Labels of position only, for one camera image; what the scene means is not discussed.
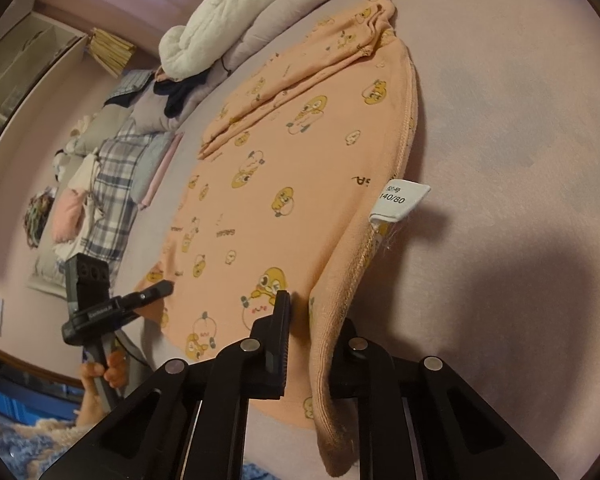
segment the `white cabinet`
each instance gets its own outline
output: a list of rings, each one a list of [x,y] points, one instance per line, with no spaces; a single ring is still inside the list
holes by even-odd
[[[87,39],[35,12],[0,39],[0,181],[27,125],[80,63]]]

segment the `clothing tag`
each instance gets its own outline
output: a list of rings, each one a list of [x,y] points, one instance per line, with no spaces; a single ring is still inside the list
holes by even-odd
[[[420,203],[430,191],[425,184],[410,182],[409,180],[390,180],[376,204],[371,210],[369,221],[372,224],[378,222],[399,222]]]

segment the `silver screw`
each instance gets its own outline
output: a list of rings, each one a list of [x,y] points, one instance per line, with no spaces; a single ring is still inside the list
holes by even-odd
[[[438,359],[437,357],[427,357],[426,359],[424,359],[424,365],[429,369],[432,370],[434,372],[437,372],[438,370],[442,370],[442,361],[440,359]]]
[[[369,346],[369,343],[363,337],[352,337],[349,339],[349,347],[352,350],[364,350]]]
[[[244,339],[240,343],[240,348],[242,348],[245,352],[255,352],[258,348],[260,348],[260,342],[257,339],[250,337]]]
[[[168,374],[179,374],[184,370],[184,361],[182,359],[171,359],[164,366]]]

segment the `wall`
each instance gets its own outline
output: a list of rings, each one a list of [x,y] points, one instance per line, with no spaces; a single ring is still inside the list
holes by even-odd
[[[31,196],[56,184],[51,161],[83,115],[96,112],[116,80],[85,56],[40,110],[0,185],[0,350],[35,366],[77,377],[82,351],[64,344],[66,302],[25,286],[36,250],[22,226]]]

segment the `plaid fabric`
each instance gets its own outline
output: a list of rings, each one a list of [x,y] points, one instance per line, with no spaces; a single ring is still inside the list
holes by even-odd
[[[120,84],[109,94],[105,102],[113,97],[142,90],[153,74],[153,70],[129,70],[129,72],[122,76]]]
[[[93,184],[93,197],[104,217],[91,228],[83,251],[109,263],[112,284],[138,212],[130,196],[134,171],[142,152],[160,135],[136,135],[135,128],[135,121],[129,118],[118,135],[105,140],[100,148],[100,173]]]

